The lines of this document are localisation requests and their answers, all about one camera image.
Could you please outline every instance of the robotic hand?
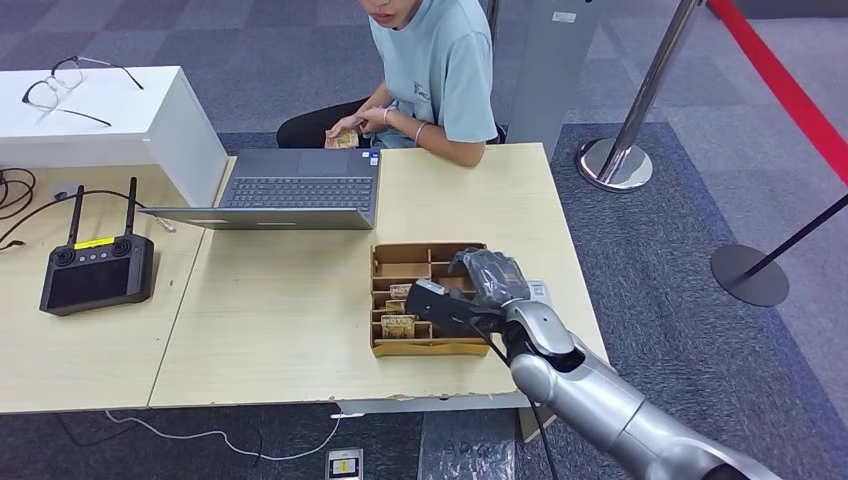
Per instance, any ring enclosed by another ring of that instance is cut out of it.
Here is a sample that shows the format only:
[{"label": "robotic hand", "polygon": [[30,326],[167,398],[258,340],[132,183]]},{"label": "robotic hand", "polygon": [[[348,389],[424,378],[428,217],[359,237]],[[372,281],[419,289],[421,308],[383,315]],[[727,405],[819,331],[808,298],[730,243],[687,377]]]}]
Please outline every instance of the robotic hand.
[{"label": "robotic hand", "polygon": [[465,263],[477,298],[470,301],[457,290],[418,280],[409,291],[407,312],[456,333],[500,333],[518,389],[550,408],[633,478],[779,480],[751,457],[700,435],[646,401],[566,329],[550,306],[530,300],[512,259],[488,250],[462,252],[457,258]]}]

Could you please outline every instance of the black stanchion base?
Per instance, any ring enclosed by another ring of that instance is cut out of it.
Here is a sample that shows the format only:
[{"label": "black stanchion base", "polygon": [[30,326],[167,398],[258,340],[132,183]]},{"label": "black stanchion base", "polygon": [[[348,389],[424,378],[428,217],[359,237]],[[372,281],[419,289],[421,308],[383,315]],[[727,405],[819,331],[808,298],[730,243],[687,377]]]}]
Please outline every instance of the black stanchion base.
[{"label": "black stanchion base", "polygon": [[771,262],[756,275],[745,272],[766,254],[745,245],[726,245],[710,257],[713,276],[727,293],[751,305],[772,307],[789,296],[789,279],[776,262]]}]

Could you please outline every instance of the chrome pole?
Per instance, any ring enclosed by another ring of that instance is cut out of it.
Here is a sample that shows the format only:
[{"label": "chrome pole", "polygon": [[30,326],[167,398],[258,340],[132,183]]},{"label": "chrome pole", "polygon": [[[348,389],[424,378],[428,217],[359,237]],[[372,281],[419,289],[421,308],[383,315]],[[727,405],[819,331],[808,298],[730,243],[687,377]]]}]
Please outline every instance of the chrome pole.
[{"label": "chrome pole", "polygon": [[654,170],[651,158],[634,142],[657,97],[665,72],[683,43],[695,9],[702,3],[703,0],[681,0],[677,6],[618,136],[593,140],[578,151],[577,168],[592,185],[626,193],[651,179]]},{"label": "chrome pole", "polygon": [[489,31],[492,35],[492,49],[495,46],[495,36],[498,30],[498,13],[500,11],[500,0],[488,0],[486,2],[486,19],[489,20]]}]

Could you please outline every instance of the eyeglasses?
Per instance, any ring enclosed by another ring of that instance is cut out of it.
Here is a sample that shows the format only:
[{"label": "eyeglasses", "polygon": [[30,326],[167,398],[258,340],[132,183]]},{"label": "eyeglasses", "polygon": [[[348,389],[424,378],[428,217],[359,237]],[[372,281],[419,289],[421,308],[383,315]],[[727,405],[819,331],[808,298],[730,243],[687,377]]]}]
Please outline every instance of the eyeglasses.
[{"label": "eyeglasses", "polygon": [[138,80],[136,80],[135,77],[133,77],[132,74],[126,68],[120,65],[111,64],[109,62],[95,60],[93,58],[78,57],[75,55],[57,63],[50,70],[49,77],[45,78],[44,80],[39,80],[30,85],[26,93],[24,93],[24,98],[22,98],[21,101],[45,113],[51,113],[54,110],[58,110],[60,112],[72,113],[74,115],[89,118],[91,120],[94,120],[95,122],[100,122],[103,125],[106,125],[107,127],[111,127],[111,123],[105,120],[101,120],[97,117],[92,117],[91,115],[75,112],[73,110],[65,110],[63,108],[59,108],[59,88],[64,88],[65,90],[70,91],[80,86],[82,81],[85,80],[85,76],[83,75],[82,70],[79,66],[80,61],[120,68],[121,70],[126,72],[127,75],[129,75],[130,80],[132,80],[133,83],[135,83],[139,89],[144,90],[144,87],[142,87],[141,84],[138,83]]}]

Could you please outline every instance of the light blue t-shirt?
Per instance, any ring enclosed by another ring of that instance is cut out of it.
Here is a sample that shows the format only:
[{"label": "light blue t-shirt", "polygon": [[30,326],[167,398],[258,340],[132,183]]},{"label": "light blue t-shirt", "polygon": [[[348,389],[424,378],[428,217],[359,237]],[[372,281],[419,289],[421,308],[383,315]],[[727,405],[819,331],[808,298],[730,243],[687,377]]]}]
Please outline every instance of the light blue t-shirt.
[{"label": "light blue t-shirt", "polygon": [[[371,19],[371,34],[398,110],[443,127],[454,142],[497,136],[492,37],[479,0],[422,0],[404,28],[384,28]],[[378,148],[415,146],[394,129],[375,137]]]}]

